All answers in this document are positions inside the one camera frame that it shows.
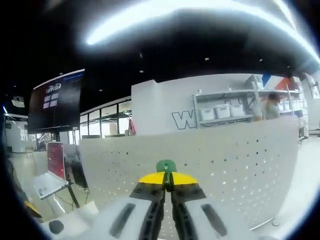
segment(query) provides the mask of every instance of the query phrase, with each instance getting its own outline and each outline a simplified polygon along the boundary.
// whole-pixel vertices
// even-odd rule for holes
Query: yellow object
[[[164,182],[164,176],[165,172],[156,172],[156,173],[151,173],[148,175],[145,175],[144,177],[139,179],[139,183],[145,183],[145,184],[163,184]]]
[[[26,205],[28,208],[32,209],[32,211],[36,212],[41,216],[41,214],[36,210],[36,208],[28,201],[24,201],[24,205]]]
[[[185,184],[197,184],[197,180],[195,180],[192,176],[182,174],[179,172],[172,172],[173,176],[173,184],[174,185],[185,185]]]

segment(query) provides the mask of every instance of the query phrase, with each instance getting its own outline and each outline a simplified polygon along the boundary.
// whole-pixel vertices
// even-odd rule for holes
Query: green gripper part
[[[165,188],[168,192],[171,192],[172,184],[170,183],[170,174],[177,172],[177,167],[174,161],[165,159],[156,164],[156,172],[165,172]]]

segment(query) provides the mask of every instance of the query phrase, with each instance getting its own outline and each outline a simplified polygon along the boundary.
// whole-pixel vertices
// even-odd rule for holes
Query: glass wall
[[[100,136],[100,110],[89,113],[89,134]]]
[[[117,108],[117,105],[112,105],[101,109],[102,138],[118,134]]]
[[[125,134],[129,129],[131,116],[130,100],[82,115],[80,116],[80,130],[68,132],[69,144],[78,145],[83,135],[99,135],[105,138],[110,135]]]
[[[131,101],[119,103],[119,134],[124,134],[126,130],[129,130],[131,113]]]
[[[83,135],[89,135],[88,132],[88,115],[80,116],[80,137]]]

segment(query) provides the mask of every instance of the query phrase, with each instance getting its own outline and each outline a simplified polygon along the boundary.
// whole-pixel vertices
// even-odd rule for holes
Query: wall-mounted monitor
[[[80,91],[84,69],[70,72],[33,89],[28,133],[54,133],[79,129]]]

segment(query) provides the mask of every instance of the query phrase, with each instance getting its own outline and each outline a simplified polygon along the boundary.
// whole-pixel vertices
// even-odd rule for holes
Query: white partition
[[[284,202],[298,155],[298,123],[290,116],[172,134],[83,139],[80,151],[99,210],[129,195],[140,177],[156,171],[159,160],[171,159],[208,197],[242,213],[252,229],[272,219]],[[178,239],[167,196],[159,237]]]

